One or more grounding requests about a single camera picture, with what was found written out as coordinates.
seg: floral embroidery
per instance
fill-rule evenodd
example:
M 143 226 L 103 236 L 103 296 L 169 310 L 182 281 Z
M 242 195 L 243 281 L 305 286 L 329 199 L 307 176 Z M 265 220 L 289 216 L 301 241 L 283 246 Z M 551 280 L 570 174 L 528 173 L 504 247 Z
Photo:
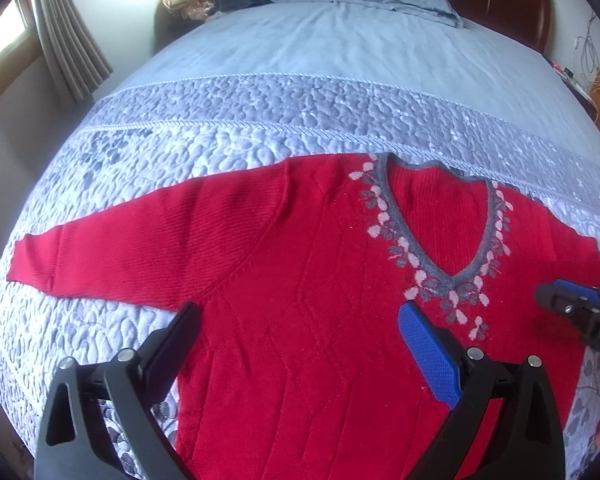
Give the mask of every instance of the floral embroidery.
M 362 171 L 349 173 L 349 177 L 352 180 L 362 180 L 368 186 L 361 191 L 365 205 L 369 209 L 378 211 L 378 222 L 367 229 L 368 234 L 372 238 L 382 237 L 389 242 L 389 259 L 393 260 L 396 266 L 405 270 L 413 269 L 413 286 L 404 291 L 404 297 L 407 300 L 420 298 L 422 301 L 440 298 L 440 307 L 447 323 L 457 322 L 465 325 L 469 329 L 470 339 L 483 340 L 489 326 L 484 322 L 483 316 L 473 316 L 470 321 L 467 313 L 471 307 L 488 306 L 489 297 L 483 291 L 484 280 L 495 278 L 500 267 L 500 259 L 511 254 L 511 249 L 504 240 L 506 233 L 510 231 L 507 213 L 513 211 L 513 205 L 505 199 L 504 193 L 498 188 L 498 183 L 491 181 L 492 212 L 497 219 L 493 222 L 492 228 L 486 232 L 490 239 L 486 241 L 486 250 L 479 267 L 476 267 L 472 276 L 466 276 L 465 272 L 461 272 L 451 278 L 435 265 L 430 264 L 427 273 L 427 266 L 420 261 L 417 254 L 422 256 L 422 250 L 415 248 L 410 250 L 410 244 L 417 245 L 417 243 L 413 238 L 411 242 L 408 239 L 411 237 L 408 228 L 405 231 L 409 236 L 401 232 L 397 223 L 399 218 L 392 218 L 392 210 L 387 203 L 389 196 L 384 196 L 382 190 L 384 182 L 378 170 L 378 156 L 371 154 L 369 157 L 370 161 L 363 163 Z M 456 280 L 461 275 L 464 278 L 461 281 Z

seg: v-neck collar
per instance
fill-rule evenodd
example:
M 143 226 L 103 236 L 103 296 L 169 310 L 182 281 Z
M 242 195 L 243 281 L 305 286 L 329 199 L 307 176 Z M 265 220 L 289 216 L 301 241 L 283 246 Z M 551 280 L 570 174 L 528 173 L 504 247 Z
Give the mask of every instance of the v-neck collar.
M 453 173 L 454 177 L 464 181 L 464 182 L 483 182 L 487 189 L 487 219 L 484 227 L 484 232 L 482 234 L 482 239 L 480 240 L 480 245 L 478 246 L 477 252 L 475 253 L 471 262 L 460 272 L 457 274 L 450 276 L 444 270 L 442 270 L 429 255 L 422 248 L 416 237 L 413 235 L 413 232 L 409 228 L 406 220 L 398 204 L 396 202 L 395 196 L 389 186 L 388 181 L 388 163 L 391 161 L 394 164 L 398 164 L 402 168 L 406 168 L 408 170 L 423 170 L 425 168 L 441 168 L 442 170 L 449 171 L 446 166 L 440 164 L 438 162 L 430 162 L 427 164 L 421 164 L 417 166 L 410 165 L 403 160 L 400 160 L 397 156 L 392 153 L 382 153 L 378 155 L 378 161 L 376 162 L 376 167 L 374 168 L 374 172 L 376 173 L 376 182 L 378 186 L 382 190 L 382 197 L 384 198 L 387 204 L 387 212 L 389 216 L 394 221 L 394 228 L 398 232 L 398 234 L 405 238 L 405 240 L 409 243 L 409 252 L 418 257 L 420 261 L 419 267 L 422 268 L 427 276 L 436 276 L 440 282 L 442 282 L 443 288 L 446 290 L 455 290 L 459 285 L 465 282 L 471 281 L 474 276 L 478 275 L 480 271 L 480 266 L 485 262 L 487 252 L 491 249 L 491 241 L 495 235 L 496 227 L 495 224 L 497 222 L 498 216 L 496 214 L 496 190 L 491 185 L 489 181 L 480 177 L 473 176 L 459 176 Z

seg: quilted bedspread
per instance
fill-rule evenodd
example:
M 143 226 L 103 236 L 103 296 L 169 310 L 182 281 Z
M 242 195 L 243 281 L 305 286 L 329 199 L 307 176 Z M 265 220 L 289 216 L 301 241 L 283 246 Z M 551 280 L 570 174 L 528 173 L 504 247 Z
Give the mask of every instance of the quilted bedspread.
M 137 348 L 171 314 L 110 301 L 58 300 L 7 283 L 17 239 L 195 176 L 339 152 L 440 160 L 507 182 L 579 233 L 595 236 L 600 247 L 600 164 L 475 107 L 406 86 L 333 75 L 207 75 L 123 86 L 100 100 L 60 149 L 0 260 L 0 402 L 29 449 L 35 454 L 38 421 L 62 357 L 72 355 L 81 364 L 109 360 L 121 348 Z M 125 469 L 141 476 L 115 410 L 109 403 L 102 409 Z M 154 407 L 171 442 L 177 412 L 174 384 Z M 593 454 L 599 416 L 600 356 L 587 350 L 564 432 L 570 476 Z

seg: blue gripper pad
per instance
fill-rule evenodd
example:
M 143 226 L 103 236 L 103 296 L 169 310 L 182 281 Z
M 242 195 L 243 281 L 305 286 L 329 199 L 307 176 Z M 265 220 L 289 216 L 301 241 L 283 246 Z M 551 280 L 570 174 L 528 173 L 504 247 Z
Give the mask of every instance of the blue gripper pad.
M 454 409 L 462 391 L 460 370 L 431 331 L 432 325 L 411 301 L 400 307 L 398 329 L 437 400 Z
M 589 301 L 600 304 L 600 296 L 593 288 L 568 282 L 567 280 L 555 280 L 554 285 L 561 286 L 562 288 L 568 290 L 571 294 L 582 296 L 583 298 L 587 298 Z

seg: window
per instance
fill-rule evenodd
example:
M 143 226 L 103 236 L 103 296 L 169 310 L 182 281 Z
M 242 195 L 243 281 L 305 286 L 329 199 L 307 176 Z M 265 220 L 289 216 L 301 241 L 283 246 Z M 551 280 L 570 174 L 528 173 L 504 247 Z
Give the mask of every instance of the window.
M 11 0 L 0 15 L 0 53 L 16 41 L 27 30 L 20 8 L 16 0 Z
M 0 15 L 0 96 L 41 54 L 30 0 L 11 0 Z

